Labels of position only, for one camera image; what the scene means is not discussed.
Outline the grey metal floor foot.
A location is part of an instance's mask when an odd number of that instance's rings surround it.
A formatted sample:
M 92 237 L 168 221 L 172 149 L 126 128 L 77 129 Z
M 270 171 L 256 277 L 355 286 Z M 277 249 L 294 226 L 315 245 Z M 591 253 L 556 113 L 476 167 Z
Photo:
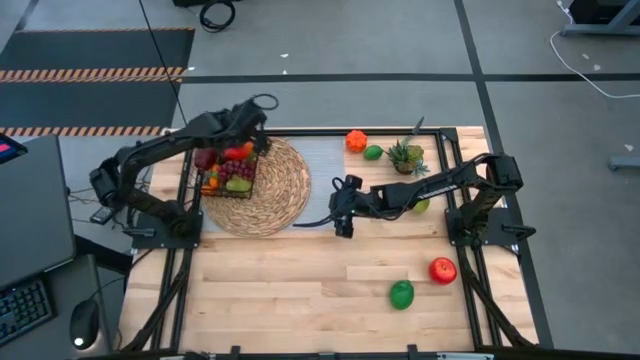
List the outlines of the grey metal floor foot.
M 607 166 L 612 172 L 620 169 L 640 169 L 640 156 L 612 155 Z

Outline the red grape bunch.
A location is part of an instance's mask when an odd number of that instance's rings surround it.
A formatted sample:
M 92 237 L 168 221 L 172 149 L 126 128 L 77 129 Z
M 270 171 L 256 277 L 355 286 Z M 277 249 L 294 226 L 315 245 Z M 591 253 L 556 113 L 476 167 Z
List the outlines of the red grape bunch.
M 238 176 L 244 180 L 252 181 L 255 177 L 256 163 L 244 160 L 230 160 L 223 163 L 218 169 L 218 177 L 229 180 L 233 176 Z

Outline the red orange mango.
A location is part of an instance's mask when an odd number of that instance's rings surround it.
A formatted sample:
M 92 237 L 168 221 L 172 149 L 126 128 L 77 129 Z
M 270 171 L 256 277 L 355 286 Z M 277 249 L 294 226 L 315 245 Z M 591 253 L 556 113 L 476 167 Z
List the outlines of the red orange mango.
M 225 149 L 222 157 L 225 161 L 244 160 L 253 153 L 253 150 L 254 143 L 246 142 L 244 145 Z

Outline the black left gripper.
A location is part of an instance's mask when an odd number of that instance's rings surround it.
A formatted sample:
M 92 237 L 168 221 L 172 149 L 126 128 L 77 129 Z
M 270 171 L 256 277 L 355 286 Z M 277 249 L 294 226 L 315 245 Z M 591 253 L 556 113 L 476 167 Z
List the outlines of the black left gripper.
M 254 144 L 254 151 L 260 156 L 265 156 L 271 148 L 271 141 L 264 132 L 267 120 L 265 111 L 266 108 L 257 103 L 256 97 L 251 97 L 227 110 L 223 115 L 226 128 L 220 147 L 227 150 L 251 142 Z

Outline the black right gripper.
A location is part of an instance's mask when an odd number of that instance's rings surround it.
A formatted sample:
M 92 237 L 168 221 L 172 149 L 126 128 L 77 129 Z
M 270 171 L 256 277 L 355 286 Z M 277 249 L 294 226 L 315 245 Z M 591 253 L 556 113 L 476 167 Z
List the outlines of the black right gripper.
M 329 219 L 334 223 L 338 237 L 353 237 L 354 217 L 375 217 L 371 195 L 360 192 L 362 184 L 363 179 L 355 175 L 332 179 L 334 193 L 329 200 Z

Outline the round green fruit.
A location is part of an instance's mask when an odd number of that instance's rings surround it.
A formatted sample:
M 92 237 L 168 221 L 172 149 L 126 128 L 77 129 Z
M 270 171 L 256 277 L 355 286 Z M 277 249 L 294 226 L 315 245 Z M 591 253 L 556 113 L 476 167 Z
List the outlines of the round green fruit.
M 409 280 L 395 282 L 389 291 L 390 304 L 396 310 L 408 309 L 412 305 L 414 297 L 414 286 Z

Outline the black backlit keyboard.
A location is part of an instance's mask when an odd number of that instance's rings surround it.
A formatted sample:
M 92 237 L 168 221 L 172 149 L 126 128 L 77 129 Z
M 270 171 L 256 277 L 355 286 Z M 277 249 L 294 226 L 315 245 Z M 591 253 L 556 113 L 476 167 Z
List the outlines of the black backlit keyboard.
M 57 315 L 48 286 L 34 277 L 0 289 L 0 347 Z

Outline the black cabinet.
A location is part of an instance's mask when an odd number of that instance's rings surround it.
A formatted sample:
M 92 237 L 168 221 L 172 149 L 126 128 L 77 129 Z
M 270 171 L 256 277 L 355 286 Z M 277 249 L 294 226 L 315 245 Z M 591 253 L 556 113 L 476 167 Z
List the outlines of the black cabinet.
M 569 13 L 576 24 L 608 24 L 630 0 L 573 0 Z

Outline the dark grey monitor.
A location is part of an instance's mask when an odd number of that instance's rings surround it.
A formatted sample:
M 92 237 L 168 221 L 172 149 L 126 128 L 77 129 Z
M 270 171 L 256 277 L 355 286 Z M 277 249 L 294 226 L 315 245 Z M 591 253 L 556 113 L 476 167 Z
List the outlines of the dark grey monitor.
M 34 138 L 0 164 L 0 288 L 76 254 L 59 139 Z

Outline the grey metal stand leg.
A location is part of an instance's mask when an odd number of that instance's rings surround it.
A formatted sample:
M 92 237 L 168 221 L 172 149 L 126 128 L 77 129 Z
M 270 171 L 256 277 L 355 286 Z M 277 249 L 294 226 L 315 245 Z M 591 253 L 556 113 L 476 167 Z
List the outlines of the grey metal stand leg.
M 557 2 L 561 11 L 568 16 L 569 23 L 564 26 L 561 35 L 607 35 L 640 37 L 640 0 L 629 3 L 608 24 L 576 24 L 569 13 L 569 6 Z

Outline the dark red apple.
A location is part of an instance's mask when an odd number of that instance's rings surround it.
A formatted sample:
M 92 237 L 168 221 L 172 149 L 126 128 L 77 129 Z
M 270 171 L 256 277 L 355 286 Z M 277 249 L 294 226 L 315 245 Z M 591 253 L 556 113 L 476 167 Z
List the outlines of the dark red apple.
M 210 170 L 217 159 L 218 152 L 215 148 L 197 149 L 194 155 L 194 167 L 202 171 Z

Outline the grey desk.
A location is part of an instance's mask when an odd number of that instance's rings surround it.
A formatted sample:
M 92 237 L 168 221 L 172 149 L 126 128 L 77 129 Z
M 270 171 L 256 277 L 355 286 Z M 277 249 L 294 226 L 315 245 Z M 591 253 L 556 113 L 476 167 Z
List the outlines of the grey desk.
M 108 355 L 115 332 L 108 327 L 101 283 L 92 255 L 76 258 L 44 275 L 57 311 L 52 320 L 0 347 L 0 360 L 69 360 Z M 99 331 L 95 342 L 78 350 L 70 337 L 73 309 L 91 298 L 98 304 Z

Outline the bright red apple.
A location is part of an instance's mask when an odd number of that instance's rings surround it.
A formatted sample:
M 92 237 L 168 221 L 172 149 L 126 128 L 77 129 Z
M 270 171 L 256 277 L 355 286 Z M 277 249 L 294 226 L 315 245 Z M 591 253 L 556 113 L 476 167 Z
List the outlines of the bright red apple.
M 428 266 L 428 273 L 431 280 L 440 285 L 454 282 L 458 274 L 453 261 L 446 257 L 434 259 Z

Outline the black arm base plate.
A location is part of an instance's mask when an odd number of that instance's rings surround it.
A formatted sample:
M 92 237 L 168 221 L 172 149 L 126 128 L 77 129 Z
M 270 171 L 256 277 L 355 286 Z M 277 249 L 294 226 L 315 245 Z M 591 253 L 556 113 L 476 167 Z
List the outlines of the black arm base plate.
M 473 233 L 462 225 L 458 209 L 445 211 L 449 241 L 453 246 L 517 245 L 536 233 L 530 226 L 517 225 L 507 208 L 494 208 L 488 213 L 487 226 Z
M 132 247 L 136 249 L 194 249 L 200 242 L 202 224 L 203 213 L 199 212 L 188 234 L 178 236 L 160 219 L 141 213 L 136 225 L 124 233 L 132 238 Z

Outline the black hazard-striped floor mat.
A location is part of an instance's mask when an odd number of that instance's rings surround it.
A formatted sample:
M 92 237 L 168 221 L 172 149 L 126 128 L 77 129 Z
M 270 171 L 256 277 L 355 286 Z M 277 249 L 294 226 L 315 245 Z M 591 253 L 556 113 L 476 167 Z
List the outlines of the black hazard-striped floor mat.
M 0 132 L 153 136 L 172 124 L 190 27 L 23 30 L 0 52 Z

